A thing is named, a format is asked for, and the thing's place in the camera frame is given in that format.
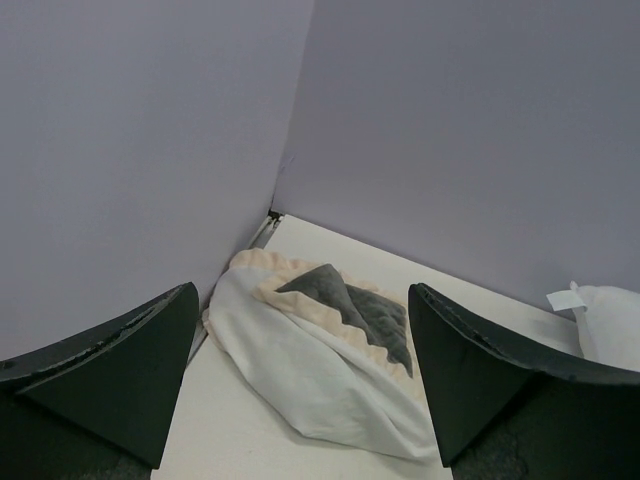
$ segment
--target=beige ruffled trim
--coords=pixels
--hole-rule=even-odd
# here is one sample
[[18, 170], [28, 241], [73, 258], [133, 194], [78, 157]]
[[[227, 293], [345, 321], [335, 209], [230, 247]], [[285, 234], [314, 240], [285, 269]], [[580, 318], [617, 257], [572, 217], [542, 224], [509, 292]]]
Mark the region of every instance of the beige ruffled trim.
[[[279, 293], [276, 291], [293, 279], [320, 265], [322, 264], [306, 262], [304, 260], [288, 260], [278, 253], [253, 249], [238, 253], [231, 261], [230, 267], [256, 267], [272, 270], [275, 274], [258, 285], [252, 292], [255, 298], [278, 310], [297, 315], [319, 326], [333, 336], [342, 339], [385, 370], [412, 398], [426, 402], [420, 376], [420, 367], [418, 366], [408, 319], [406, 322], [406, 337], [407, 348], [413, 364], [413, 378], [408, 375], [404, 365], [390, 363], [387, 360], [388, 351], [386, 348], [367, 343], [367, 336], [362, 329], [343, 324], [342, 316], [337, 310], [323, 305], [300, 292]], [[399, 303], [405, 310], [407, 309], [405, 302], [397, 296], [379, 289], [376, 285], [370, 282], [355, 280], [344, 272], [340, 272], [340, 275], [345, 283], [374, 292], [377, 295]]]

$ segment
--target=white tag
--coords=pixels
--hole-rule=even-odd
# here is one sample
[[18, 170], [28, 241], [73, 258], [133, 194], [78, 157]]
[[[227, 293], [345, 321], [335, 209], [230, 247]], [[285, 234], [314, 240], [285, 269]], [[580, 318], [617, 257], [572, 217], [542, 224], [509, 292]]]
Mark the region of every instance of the white tag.
[[573, 290], [562, 290], [560, 292], [550, 293], [547, 295], [547, 300], [549, 300], [554, 312], [587, 306], [587, 304], [582, 301], [582, 298], [580, 298], [580, 295]]

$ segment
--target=gray wall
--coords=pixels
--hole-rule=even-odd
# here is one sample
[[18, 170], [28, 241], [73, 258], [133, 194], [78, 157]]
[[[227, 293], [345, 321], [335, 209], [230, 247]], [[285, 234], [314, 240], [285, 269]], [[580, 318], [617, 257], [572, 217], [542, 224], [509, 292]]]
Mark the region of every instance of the gray wall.
[[275, 207], [535, 305], [640, 291], [639, 25], [637, 1], [319, 0]]
[[266, 215], [311, 10], [0, 3], [0, 359], [208, 294]]

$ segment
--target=folded cloth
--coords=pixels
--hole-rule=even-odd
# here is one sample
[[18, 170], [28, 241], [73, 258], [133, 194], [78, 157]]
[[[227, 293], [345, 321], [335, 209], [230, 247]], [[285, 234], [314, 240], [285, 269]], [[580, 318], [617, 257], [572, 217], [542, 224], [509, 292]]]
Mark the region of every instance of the folded cloth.
[[404, 302], [331, 265], [240, 252], [205, 327], [302, 435], [437, 460]]

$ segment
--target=gray fabric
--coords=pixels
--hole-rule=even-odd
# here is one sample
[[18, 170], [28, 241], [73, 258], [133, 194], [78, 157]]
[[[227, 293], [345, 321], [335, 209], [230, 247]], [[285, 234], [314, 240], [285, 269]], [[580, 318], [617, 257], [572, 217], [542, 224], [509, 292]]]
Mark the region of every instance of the gray fabric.
[[338, 271], [329, 264], [300, 275], [277, 291], [300, 292], [335, 308], [342, 316], [342, 323], [362, 329], [370, 345], [386, 348], [387, 360], [401, 363], [409, 376], [413, 377], [405, 333], [406, 312], [401, 305], [368, 290], [345, 284]]

